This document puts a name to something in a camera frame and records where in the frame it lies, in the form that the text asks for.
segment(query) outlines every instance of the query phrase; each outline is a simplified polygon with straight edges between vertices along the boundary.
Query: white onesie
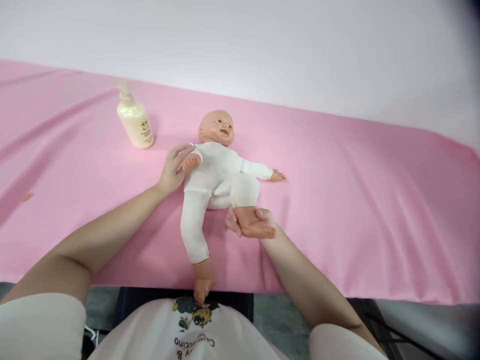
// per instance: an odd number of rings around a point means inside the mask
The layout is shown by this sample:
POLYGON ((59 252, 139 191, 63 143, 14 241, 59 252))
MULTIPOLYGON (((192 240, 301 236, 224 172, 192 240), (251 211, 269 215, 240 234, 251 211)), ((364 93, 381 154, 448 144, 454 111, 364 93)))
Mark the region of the white onesie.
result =
POLYGON ((210 257, 202 232, 206 209, 256 206, 256 178, 269 180, 273 170, 214 141, 196 145, 192 154, 200 156, 201 164, 185 182, 180 230, 190 262, 198 264, 210 257))

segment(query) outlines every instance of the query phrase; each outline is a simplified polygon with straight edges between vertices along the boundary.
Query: baby doll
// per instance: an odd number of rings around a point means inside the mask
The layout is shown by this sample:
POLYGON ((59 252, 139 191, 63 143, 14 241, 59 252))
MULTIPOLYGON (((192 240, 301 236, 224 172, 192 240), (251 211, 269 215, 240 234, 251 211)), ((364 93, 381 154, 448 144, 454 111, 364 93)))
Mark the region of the baby doll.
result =
POLYGON ((234 121, 223 110, 209 112, 198 128, 201 144, 181 164, 190 173, 184 186, 180 231, 188 258, 197 275, 194 297, 202 305, 215 285, 215 271, 202 232, 206 209, 233 206, 247 238, 273 238, 275 229, 255 215, 260 194, 257 180, 284 181, 276 169, 250 162, 228 148, 234 141, 234 121))

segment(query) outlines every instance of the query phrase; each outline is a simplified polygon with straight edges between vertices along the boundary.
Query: white wall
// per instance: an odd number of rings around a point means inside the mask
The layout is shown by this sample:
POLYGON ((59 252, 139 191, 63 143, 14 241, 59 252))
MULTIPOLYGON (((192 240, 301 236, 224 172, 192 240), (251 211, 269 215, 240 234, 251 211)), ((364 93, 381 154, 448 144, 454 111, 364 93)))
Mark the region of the white wall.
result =
POLYGON ((460 0, 0 0, 0 58, 437 131, 480 148, 460 0))

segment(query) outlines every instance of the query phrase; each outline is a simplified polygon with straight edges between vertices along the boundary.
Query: doll foot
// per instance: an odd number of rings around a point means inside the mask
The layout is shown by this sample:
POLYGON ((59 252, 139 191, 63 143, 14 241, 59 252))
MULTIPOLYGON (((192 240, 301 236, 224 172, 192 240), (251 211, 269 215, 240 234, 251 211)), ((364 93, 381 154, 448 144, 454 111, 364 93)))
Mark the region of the doll foot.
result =
POLYGON ((215 286, 217 281, 215 277, 215 269, 210 258, 198 264, 192 264, 193 271, 197 275, 195 285, 193 286, 193 297, 196 302, 202 306, 205 298, 210 290, 215 286))
POLYGON ((255 214, 255 206, 236 207, 233 209, 241 232, 246 238, 273 239, 275 229, 261 221, 255 214))
POLYGON ((214 287, 214 285, 215 279, 197 278, 195 280, 195 285, 193 287, 193 297, 200 306, 204 304, 206 297, 209 295, 210 290, 214 287))

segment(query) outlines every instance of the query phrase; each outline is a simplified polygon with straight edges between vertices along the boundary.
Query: pink table cover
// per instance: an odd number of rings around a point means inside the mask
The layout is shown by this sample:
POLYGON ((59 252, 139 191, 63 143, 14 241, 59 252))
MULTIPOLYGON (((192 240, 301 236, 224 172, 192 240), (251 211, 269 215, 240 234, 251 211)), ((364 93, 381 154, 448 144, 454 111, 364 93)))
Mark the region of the pink table cover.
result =
MULTIPOLYGON (((471 148, 424 130, 131 81, 155 135, 140 150, 117 118, 117 83, 0 62, 0 281, 17 282, 69 233, 152 186, 167 151, 197 143, 202 116, 224 109, 235 120, 232 149, 288 177, 262 182, 259 205, 345 296, 479 302, 471 148)), ((94 284, 192 288, 182 200, 181 189, 166 199, 94 284)), ((282 292, 259 242, 222 232, 225 214, 208 211, 203 226, 214 289, 282 292)))

